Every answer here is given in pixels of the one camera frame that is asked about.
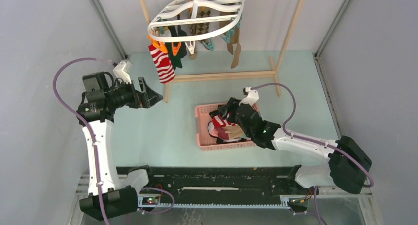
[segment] wooden frame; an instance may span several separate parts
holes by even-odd
[[[141,2],[142,11],[144,13],[145,20],[147,24],[150,22],[148,9],[145,4],[145,0],[139,0]],[[180,82],[193,82],[193,81],[207,81],[207,80],[229,80],[229,79],[244,79],[244,78],[266,78],[271,77],[274,79],[275,83],[279,83],[279,78],[277,74],[279,73],[280,66],[284,59],[284,54],[289,44],[290,37],[295,28],[296,21],[299,17],[302,4],[304,0],[298,0],[296,8],[293,12],[292,19],[290,21],[289,27],[287,29],[286,37],[284,38],[283,45],[280,50],[280,55],[275,65],[273,57],[269,56],[271,71],[247,71],[247,72],[229,72],[229,73],[213,73],[213,74],[197,74],[197,75],[177,75],[170,83],[180,83]],[[165,92],[164,92],[164,101],[167,103],[170,95],[170,83],[166,83]],[[281,95],[280,87],[276,87],[277,95]]]

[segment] table surface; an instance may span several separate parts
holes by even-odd
[[[278,52],[243,51],[240,64],[230,69],[228,52],[199,52],[196,60],[182,59],[177,75],[270,70],[268,56],[277,59]],[[164,85],[149,53],[130,56],[134,67],[131,79],[143,76],[147,84],[164,94]],[[287,127],[293,131],[327,139],[337,132],[309,51],[287,51],[280,72],[280,83],[288,86],[296,97],[296,114]],[[259,147],[201,151],[197,146],[197,105],[226,102],[230,97],[242,98],[242,89],[273,82],[272,78],[217,80],[170,84],[169,102],[157,103],[149,109],[118,109],[113,131],[113,160],[117,166],[175,167],[269,167],[315,165],[313,158],[286,151]],[[259,107],[264,120],[283,124],[292,111],[290,95],[282,88],[278,97],[273,86],[259,90]]]

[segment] pink basket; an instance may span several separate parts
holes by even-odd
[[[200,149],[203,151],[207,151],[256,146],[256,144],[253,141],[217,144],[216,138],[213,138],[209,135],[208,123],[212,121],[212,118],[210,117],[209,113],[218,109],[218,106],[222,104],[225,103],[197,105],[195,108],[195,117],[197,118],[199,124],[199,132],[197,133],[196,138],[197,145],[200,147]],[[254,104],[254,109],[260,112],[257,103]]]

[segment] white hanger bar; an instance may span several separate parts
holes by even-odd
[[[193,42],[193,41],[199,41],[204,40],[208,38],[212,38],[215,36],[219,36],[228,30],[235,27],[235,25],[240,21],[241,15],[244,8],[244,2],[245,0],[174,0],[170,4],[168,4],[148,25],[148,32],[151,38],[155,41],[161,41],[161,42]],[[231,4],[231,3],[237,3],[238,5],[224,5],[224,4]],[[237,14],[232,15],[223,15],[223,16],[212,16],[212,17],[204,17],[204,18],[196,18],[197,12],[199,7],[208,7],[213,10],[221,11],[221,12],[228,12],[228,13],[234,13],[237,12]],[[173,17],[176,17],[181,12],[192,9],[192,14],[189,19],[183,19],[183,20],[171,20],[171,21],[161,21],[162,19],[170,19]],[[191,36],[180,36],[180,37],[159,37],[154,35],[155,32],[151,32],[155,27],[161,27],[161,26],[172,26],[172,25],[181,25],[181,24],[199,24],[199,23],[209,23],[209,22],[219,22],[219,21],[227,21],[231,20],[231,22],[215,31],[200,34],[200,35],[191,35]]]
[[[216,4],[234,4],[234,3],[243,2],[243,0],[214,0],[212,2]],[[182,6],[181,4],[169,5],[169,6],[166,6],[166,8],[163,11],[175,10],[181,6]]]

